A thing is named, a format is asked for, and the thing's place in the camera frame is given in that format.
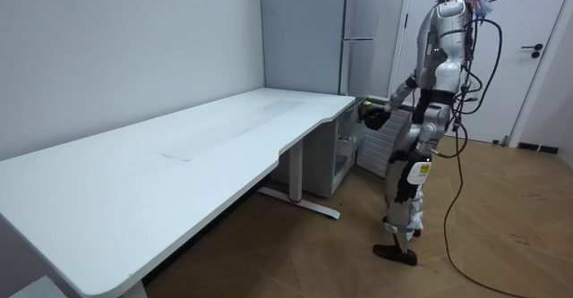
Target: desk leg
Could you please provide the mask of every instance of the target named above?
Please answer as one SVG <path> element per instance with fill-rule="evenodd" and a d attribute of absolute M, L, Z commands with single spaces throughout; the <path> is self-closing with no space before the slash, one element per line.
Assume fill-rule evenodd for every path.
<path fill-rule="evenodd" d="M 139 281 L 133 287 L 131 287 L 125 294 L 122 295 L 123 298 L 147 298 L 145 294 L 145 288 L 143 283 Z"/>
<path fill-rule="evenodd" d="M 288 151 L 289 156 L 289 176 L 288 176 L 288 195 L 283 192 L 272 190 L 268 187 L 261 187 L 260 193 L 272 196 L 279 200 L 284 200 L 295 204 L 299 207 L 313 210 L 321 213 L 327 217 L 339 219 L 340 212 L 323 207 L 322 205 L 314 204 L 308 200 L 303 200 L 303 141 L 298 141 Z"/>

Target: black shoe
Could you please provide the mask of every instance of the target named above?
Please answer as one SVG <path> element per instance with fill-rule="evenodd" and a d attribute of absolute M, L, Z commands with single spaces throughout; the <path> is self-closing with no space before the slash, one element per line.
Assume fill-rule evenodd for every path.
<path fill-rule="evenodd" d="M 408 250 L 408 253 L 402 253 L 397 245 L 376 244 L 372 247 L 372 252 L 383 259 L 402 262 L 408 266 L 414 267 L 418 264 L 418 257 L 414 251 Z"/>

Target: white door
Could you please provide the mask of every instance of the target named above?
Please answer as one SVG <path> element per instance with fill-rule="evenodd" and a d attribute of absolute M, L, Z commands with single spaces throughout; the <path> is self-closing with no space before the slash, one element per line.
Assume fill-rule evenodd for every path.
<path fill-rule="evenodd" d="M 418 30 L 435 3 L 436 0 L 410 0 L 406 7 L 407 26 L 401 42 L 398 68 L 391 78 L 392 90 L 415 68 Z M 476 114 L 463 117 L 470 139 L 492 142 L 510 136 L 563 3 L 564 0 L 500 0 L 492 3 L 493 13 L 488 18 L 503 28 L 503 52 L 482 108 Z M 522 48 L 537 44 L 543 44 L 540 51 L 542 57 L 533 58 L 532 48 Z M 490 77 L 497 48 L 497 30 L 484 23 L 478 29 L 472 69 L 483 84 Z M 477 102 L 466 103 L 466 110 L 476 106 Z"/>

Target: humanoid robot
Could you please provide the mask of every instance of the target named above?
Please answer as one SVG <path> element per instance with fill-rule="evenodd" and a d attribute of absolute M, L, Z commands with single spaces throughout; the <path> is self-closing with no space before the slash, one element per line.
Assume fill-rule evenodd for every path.
<path fill-rule="evenodd" d="M 392 94 L 389 102 L 364 114 L 370 129 L 379 130 L 410 93 L 420 89 L 415 111 L 396 138 L 386 174 L 386 230 L 393 245 L 376 244 L 373 252 L 387 260 L 415 266 L 417 257 L 408 249 L 410 206 L 432 166 L 432 153 L 444 136 L 462 70 L 471 58 L 472 6 L 467 0 L 441 0 L 427 14 L 420 29 L 417 67 Z"/>

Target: yellow label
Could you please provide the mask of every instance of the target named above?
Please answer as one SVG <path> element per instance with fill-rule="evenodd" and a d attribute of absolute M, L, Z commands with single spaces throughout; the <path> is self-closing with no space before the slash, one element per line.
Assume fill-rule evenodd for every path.
<path fill-rule="evenodd" d="M 428 174 L 430 172 L 431 165 L 424 165 L 420 168 L 420 174 Z"/>

